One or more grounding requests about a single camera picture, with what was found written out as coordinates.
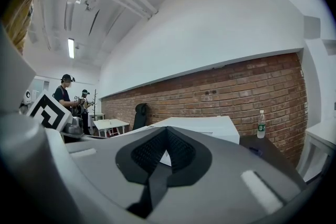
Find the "black table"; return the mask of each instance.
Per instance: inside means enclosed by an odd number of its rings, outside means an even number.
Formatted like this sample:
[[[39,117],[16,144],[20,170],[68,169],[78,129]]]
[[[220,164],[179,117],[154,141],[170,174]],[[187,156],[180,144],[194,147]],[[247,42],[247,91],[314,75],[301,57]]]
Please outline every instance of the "black table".
[[[307,187],[307,184],[296,171],[295,167],[267,138],[258,138],[256,135],[241,136],[239,144],[247,149],[249,149],[249,147],[254,147],[261,150],[261,158],[263,160],[292,179],[301,190],[304,190]]]

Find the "bottle label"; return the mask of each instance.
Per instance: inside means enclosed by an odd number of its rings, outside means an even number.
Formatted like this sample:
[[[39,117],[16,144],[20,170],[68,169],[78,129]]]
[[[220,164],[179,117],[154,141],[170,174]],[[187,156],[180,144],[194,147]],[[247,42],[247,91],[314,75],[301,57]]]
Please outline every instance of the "bottle label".
[[[265,124],[258,124],[258,131],[263,132],[265,130]]]

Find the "ceiling light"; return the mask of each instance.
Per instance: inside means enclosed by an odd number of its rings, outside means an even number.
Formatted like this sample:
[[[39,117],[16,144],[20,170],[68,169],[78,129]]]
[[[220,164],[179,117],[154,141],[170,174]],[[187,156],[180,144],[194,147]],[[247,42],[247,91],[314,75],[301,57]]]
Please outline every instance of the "ceiling light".
[[[74,59],[75,58],[75,51],[74,51],[74,46],[73,44],[75,43],[75,41],[71,38],[68,39],[68,47],[69,47],[69,56],[70,58]]]

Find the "plastic water bottle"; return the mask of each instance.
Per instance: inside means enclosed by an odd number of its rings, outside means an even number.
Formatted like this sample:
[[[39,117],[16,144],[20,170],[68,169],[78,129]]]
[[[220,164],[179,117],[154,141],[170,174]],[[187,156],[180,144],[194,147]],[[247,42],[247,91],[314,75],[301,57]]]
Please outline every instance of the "plastic water bottle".
[[[264,111],[260,110],[260,116],[258,120],[258,133],[257,133],[258,138],[265,137],[265,127],[266,127],[266,120],[265,120]]]

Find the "black chair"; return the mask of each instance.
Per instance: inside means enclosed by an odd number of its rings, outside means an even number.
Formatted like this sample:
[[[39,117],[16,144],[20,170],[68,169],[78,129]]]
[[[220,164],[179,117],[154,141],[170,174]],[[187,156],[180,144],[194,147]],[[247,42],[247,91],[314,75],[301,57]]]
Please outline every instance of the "black chair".
[[[134,117],[134,125],[133,125],[133,130],[139,129],[141,127],[146,126],[146,121],[147,121],[147,104],[138,104],[135,107],[135,117]]]

